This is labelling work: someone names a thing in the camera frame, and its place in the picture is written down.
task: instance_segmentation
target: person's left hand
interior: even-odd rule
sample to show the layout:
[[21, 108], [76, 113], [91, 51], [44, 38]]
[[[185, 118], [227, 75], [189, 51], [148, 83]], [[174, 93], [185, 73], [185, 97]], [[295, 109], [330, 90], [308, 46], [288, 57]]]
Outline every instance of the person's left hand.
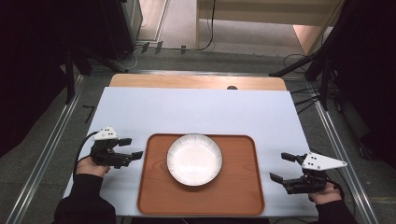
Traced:
[[87, 157], [78, 162], [76, 175], [97, 175], [103, 178], [109, 170], [109, 166], [98, 165], [92, 161], [91, 157]]

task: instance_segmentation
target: floor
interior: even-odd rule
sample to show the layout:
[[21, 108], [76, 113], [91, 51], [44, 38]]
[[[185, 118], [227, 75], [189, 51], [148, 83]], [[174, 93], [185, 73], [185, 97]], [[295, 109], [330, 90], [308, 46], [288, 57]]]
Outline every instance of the floor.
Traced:
[[[140, 0], [142, 6], [149, 4], [149, 0]], [[191, 34], [191, 27], [195, 18], [189, 17], [189, 10], [194, 9], [195, 0], [168, 0], [167, 8], [163, 15], [163, 23], [157, 37], [144, 37], [140, 43], [149, 41], [152, 47], [157, 42], [163, 41], [163, 48], [196, 48], [197, 45]], [[146, 26], [149, 26], [149, 18], [146, 16]], [[200, 21], [199, 47], [205, 46], [210, 37], [208, 21]], [[262, 24], [254, 22], [214, 22], [214, 41], [210, 48], [201, 52], [188, 52], [181, 55], [178, 51], [162, 50], [155, 53], [154, 49], [147, 52], [137, 51], [135, 55], [121, 62], [129, 67], [130, 71], [143, 70], [177, 70], [177, 71], [206, 71], [252, 74], [268, 74], [282, 69], [285, 65], [298, 60], [301, 56], [291, 54], [303, 54], [297, 37], [289, 25]], [[18, 223], [50, 223], [54, 208], [62, 199], [64, 187], [69, 179], [73, 160], [80, 139], [85, 136], [90, 122], [86, 121], [90, 110], [84, 106], [97, 105], [103, 87], [107, 86], [114, 72], [103, 67], [101, 64], [92, 62], [93, 72], [91, 77], [82, 80], [81, 95], [76, 102], [75, 110], [64, 127], [64, 133], [55, 146], [52, 159], [47, 164], [46, 172], [41, 176], [39, 185], [32, 189], [33, 198], [27, 201], [24, 216]], [[294, 91], [306, 88], [307, 83], [301, 76], [294, 78], [286, 76], [288, 90]], [[311, 93], [293, 94], [294, 102], [309, 98]], [[65, 92], [62, 92], [49, 110], [37, 121], [35, 127], [26, 139], [6, 156], [0, 158], [0, 223], [6, 223], [14, 204], [20, 196], [22, 187], [29, 179], [36, 162], [40, 160], [43, 148], [51, 137], [53, 127], [64, 111]], [[353, 134], [348, 129], [342, 115], [337, 113], [336, 108], [329, 102], [329, 114], [333, 118], [333, 125], [348, 149], [351, 165], [356, 170], [361, 185], [372, 207], [374, 208], [378, 222], [392, 223], [396, 219], [396, 171], [382, 161], [367, 161], [359, 154], [359, 147]], [[326, 155], [335, 156], [329, 135], [323, 127], [318, 111], [315, 107], [308, 107], [300, 115], [300, 120], [307, 138], [308, 145], [320, 150]], [[352, 197], [348, 193], [347, 203], [352, 210]], [[359, 223], [369, 223], [361, 218], [361, 209], [357, 208], [357, 220]], [[130, 218], [119, 217], [120, 223], [127, 223]], [[302, 223], [296, 218], [272, 218], [271, 223]]]

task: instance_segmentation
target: human hand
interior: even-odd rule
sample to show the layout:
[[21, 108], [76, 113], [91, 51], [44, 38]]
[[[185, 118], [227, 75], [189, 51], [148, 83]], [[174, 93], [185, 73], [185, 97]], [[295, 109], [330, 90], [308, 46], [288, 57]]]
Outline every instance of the human hand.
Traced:
[[86, 175], [97, 175], [104, 177], [105, 174], [110, 170], [109, 166], [98, 165], [92, 161], [89, 156], [78, 162], [76, 175], [86, 174]]
[[342, 200], [340, 190], [334, 188], [334, 184], [327, 183], [321, 192], [309, 193], [309, 197], [314, 200], [315, 204], [324, 204]]

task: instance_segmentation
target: white tabletop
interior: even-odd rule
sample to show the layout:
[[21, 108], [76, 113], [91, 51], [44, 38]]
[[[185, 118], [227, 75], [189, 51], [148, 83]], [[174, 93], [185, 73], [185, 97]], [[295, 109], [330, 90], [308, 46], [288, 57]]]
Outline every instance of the white tabletop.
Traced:
[[[112, 126], [120, 138], [133, 138], [130, 146], [114, 148], [119, 153], [144, 151], [155, 133], [248, 135], [256, 144], [261, 172], [265, 200], [261, 216], [318, 215], [306, 194], [288, 195], [269, 176], [271, 172], [285, 179], [300, 177], [299, 164], [282, 160], [280, 153], [309, 151], [288, 91], [107, 87], [87, 134], [106, 126]], [[92, 144], [87, 141], [80, 157], [90, 153]], [[143, 216], [136, 206], [142, 168], [143, 160], [132, 161], [106, 175], [101, 196], [114, 205], [118, 216]], [[64, 197], [72, 185], [70, 178]]]

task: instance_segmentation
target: round ceramic plate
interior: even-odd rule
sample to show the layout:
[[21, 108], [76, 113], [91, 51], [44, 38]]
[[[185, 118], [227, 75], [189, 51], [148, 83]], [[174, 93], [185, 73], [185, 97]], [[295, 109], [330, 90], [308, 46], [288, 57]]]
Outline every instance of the round ceramic plate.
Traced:
[[209, 137], [186, 134], [169, 148], [167, 165], [171, 175], [188, 186], [201, 186], [213, 180], [222, 164], [221, 150]]

